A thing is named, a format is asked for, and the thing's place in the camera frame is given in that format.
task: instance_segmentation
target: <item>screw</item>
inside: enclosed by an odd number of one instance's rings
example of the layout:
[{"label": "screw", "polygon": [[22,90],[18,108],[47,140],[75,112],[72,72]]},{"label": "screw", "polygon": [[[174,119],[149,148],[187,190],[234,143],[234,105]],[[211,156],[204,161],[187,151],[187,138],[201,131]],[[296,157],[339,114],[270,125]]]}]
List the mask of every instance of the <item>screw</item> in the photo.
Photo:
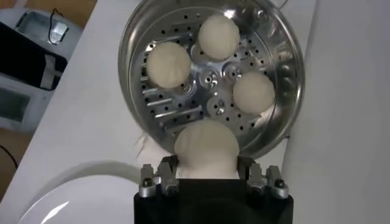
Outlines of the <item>screw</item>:
[{"label": "screw", "polygon": [[153,184],[153,180],[151,178],[145,178],[142,182],[142,186],[150,187]]},{"label": "screw", "polygon": [[285,184],[285,181],[278,178],[275,180],[275,187],[277,188],[285,188],[286,184]]}]

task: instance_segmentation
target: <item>white bun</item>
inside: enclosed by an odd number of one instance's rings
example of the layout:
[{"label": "white bun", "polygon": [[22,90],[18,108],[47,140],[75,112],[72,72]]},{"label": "white bun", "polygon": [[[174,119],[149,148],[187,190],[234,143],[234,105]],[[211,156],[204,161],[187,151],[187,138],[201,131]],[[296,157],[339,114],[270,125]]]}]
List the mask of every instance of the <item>white bun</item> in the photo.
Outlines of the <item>white bun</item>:
[{"label": "white bun", "polygon": [[199,178],[234,175],[239,146],[228,127],[210,120],[197,121],[186,127],[174,146],[179,165]]},{"label": "white bun", "polygon": [[211,16],[200,27],[198,40],[200,48],[209,57],[223,60],[237,50],[239,29],[225,16]]},{"label": "white bun", "polygon": [[184,83],[191,70],[191,59],[184,47],[165,42],[154,47],[147,57],[146,72],[152,82],[163,88]]},{"label": "white bun", "polygon": [[241,111],[260,114],[274,103],[274,84],[263,74],[245,73],[233,87],[233,100]]}]

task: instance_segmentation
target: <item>cable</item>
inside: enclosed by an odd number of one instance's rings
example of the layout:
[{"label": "cable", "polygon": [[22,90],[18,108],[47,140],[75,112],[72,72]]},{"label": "cable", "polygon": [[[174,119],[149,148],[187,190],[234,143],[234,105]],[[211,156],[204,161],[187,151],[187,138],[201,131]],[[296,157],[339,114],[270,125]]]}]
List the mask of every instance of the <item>cable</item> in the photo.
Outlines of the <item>cable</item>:
[{"label": "cable", "polygon": [[51,44],[55,44],[51,41],[51,38],[50,38],[50,32],[51,32],[51,27],[52,27],[52,22],[53,22],[53,16],[54,16],[54,13],[57,13],[58,15],[62,16],[62,13],[60,13],[56,8],[53,9],[53,11],[51,12],[51,15],[50,15],[50,25],[49,25],[49,32],[48,32],[48,39],[49,39],[49,42]]},{"label": "cable", "polygon": [[13,164],[15,165],[15,168],[18,168],[18,163],[16,162],[16,159],[12,156],[12,154],[2,145],[0,145],[0,148],[2,148],[6,154],[8,154],[9,157],[11,157]]},{"label": "cable", "polygon": [[286,3],[288,2],[288,0],[285,0],[284,2],[283,2],[283,4],[281,5],[281,6],[279,6],[279,10],[281,10],[285,5],[286,5]]}]

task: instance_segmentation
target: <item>white table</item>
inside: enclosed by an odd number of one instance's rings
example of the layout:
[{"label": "white table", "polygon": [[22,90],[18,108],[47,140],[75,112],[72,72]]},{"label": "white table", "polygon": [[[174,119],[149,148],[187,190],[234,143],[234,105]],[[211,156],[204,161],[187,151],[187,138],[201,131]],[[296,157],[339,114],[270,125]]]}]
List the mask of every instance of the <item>white table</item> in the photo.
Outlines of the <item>white table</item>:
[{"label": "white table", "polygon": [[[98,0],[0,204],[0,223],[16,223],[38,198],[72,178],[137,175],[129,172],[142,131],[123,99],[117,64],[121,34],[138,2]],[[304,52],[314,5],[315,0],[291,0],[283,9]],[[281,163],[283,158],[274,157]]]}]

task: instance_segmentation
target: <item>metal clamp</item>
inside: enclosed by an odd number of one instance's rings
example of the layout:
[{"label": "metal clamp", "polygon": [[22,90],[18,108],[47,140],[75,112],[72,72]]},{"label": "metal clamp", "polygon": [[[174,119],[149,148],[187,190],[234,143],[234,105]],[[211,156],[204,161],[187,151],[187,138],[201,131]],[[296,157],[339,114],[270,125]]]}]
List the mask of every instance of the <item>metal clamp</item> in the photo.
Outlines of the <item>metal clamp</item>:
[{"label": "metal clamp", "polygon": [[260,195],[264,193],[266,182],[262,179],[261,176],[261,167],[258,163],[252,163],[249,167],[249,178],[246,183],[258,190]]},{"label": "metal clamp", "polygon": [[171,169],[169,162],[162,161],[158,167],[161,176],[161,191],[164,195],[172,195],[179,191],[179,181],[175,172]]},{"label": "metal clamp", "polygon": [[142,198],[153,197],[156,194],[156,184],[153,180],[153,167],[145,164],[141,168],[141,181],[138,186],[138,193]]},{"label": "metal clamp", "polygon": [[277,166],[269,166],[266,177],[268,179],[268,185],[271,187],[271,194],[275,198],[288,198],[288,186],[282,179]]}]

